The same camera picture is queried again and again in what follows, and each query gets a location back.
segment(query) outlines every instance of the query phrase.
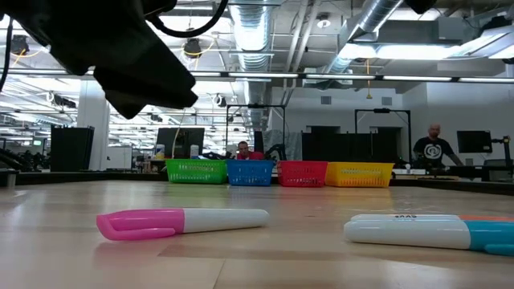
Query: metal frame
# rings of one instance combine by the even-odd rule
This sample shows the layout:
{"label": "metal frame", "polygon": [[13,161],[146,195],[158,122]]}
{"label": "metal frame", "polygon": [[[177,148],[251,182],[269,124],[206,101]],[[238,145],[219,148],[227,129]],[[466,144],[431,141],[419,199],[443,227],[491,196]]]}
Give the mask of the metal frame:
{"label": "metal frame", "polygon": [[357,119],[357,115],[359,112],[372,112],[372,113],[381,113],[381,114],[389,114],[391,112],[395,112],[398,114],[399,112],[403,112],[407,114],[407,137],[409,138],[409,163],[412,162],[412,139],[411,139],[411,128],[410,128],[410,110],[405,109],[388,109],[388,108],[375,108],[375,109],[356,109],[353,113],[354,121],[355,121],[355,134],[358,134],[358,125],[359,121]]}
{"label": "metal frame", "polygon": [[282,145],[286,145],[286,106],[285,105],[266,105],[266,104],[228,104],[226,106],[226,127],[225,127],[225,150],[228,146],[228,119],[230,108],[282,108]]}
{"label": "metal frame", "polygon": [[[514,79],[508,77],[465,77],[465,76],[436,76],[436,75],[367,75],[367,74],[320,74],[296,72],[229,72],[229,71],[190,71],[191,75],[200,80],[209,81],[235,81],[248,79],[314,79],[314,80],[372,80],[372,81],[406,81],[416,83],[497,83],[513,84]],[[93,71],[85,75],[71,75],[64,69],[26,69],[11,68],[10,75],[38,75],[59,78],[93,79]]]}

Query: pink marker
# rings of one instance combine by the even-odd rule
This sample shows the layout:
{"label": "pink marker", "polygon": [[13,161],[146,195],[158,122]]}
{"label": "pink marker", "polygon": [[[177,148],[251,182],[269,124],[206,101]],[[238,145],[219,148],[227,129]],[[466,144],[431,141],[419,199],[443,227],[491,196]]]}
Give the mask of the pink marker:
{"label": "pink marker", "polygon": [[96,225],[107,239],[128,241],[259,227],[265,226],[268,219],[265,210],[172,208],[100,214]]}

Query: pillar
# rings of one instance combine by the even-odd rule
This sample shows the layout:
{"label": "pillar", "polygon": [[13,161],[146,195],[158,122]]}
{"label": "pillar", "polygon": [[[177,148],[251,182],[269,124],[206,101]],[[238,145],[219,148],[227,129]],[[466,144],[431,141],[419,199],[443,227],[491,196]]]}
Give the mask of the pillar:
{"label": "pillar", "polygon": [[105,99],[102,87],[95,80],[82,80],[80,82],[78,128],[95,128],[90,170],[106,170],[107,147],[109,142],[109,115],[110,106]]}

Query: basket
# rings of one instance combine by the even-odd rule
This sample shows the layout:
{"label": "basket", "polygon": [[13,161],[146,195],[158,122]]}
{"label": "basket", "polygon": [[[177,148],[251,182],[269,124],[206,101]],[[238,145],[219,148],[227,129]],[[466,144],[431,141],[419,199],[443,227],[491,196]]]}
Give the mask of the basket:
{"label": "basket", "polygon": [[273,166],[275,166],[274,161],[228,160],[226,162],[231,185],[270,185]]}
{"label": "basket", "polygon": [[322,187],[326,161],[279,161],[279,183],[287,187]]}
{"label": "basket", "polygon": [[166,160],[168,179],[173,183],[222,184],[226,181],[225,161]]}
{"label": "basket", "polygon": [[394,164],[333,162],[327,167],[327,185],[387,188]]}

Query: man in black t-shirt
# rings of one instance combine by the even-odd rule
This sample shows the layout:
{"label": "man in black t-shirt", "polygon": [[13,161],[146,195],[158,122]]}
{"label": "man in black t-shirt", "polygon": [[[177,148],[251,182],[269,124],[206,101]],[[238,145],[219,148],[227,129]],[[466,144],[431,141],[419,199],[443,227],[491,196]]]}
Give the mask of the man in black t-shirt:
{"label": "man in black t-shirt", "polygon": [[443,154],[447,155],[456,165],[463,165],[457,157],[450,144],[439,138],[441,126],[431,124],[428,128],[428,136],[420,138],[414,145],[414,154],[418,158],[418,163],[424,164],[425,169],[441,168],[443,165]]}

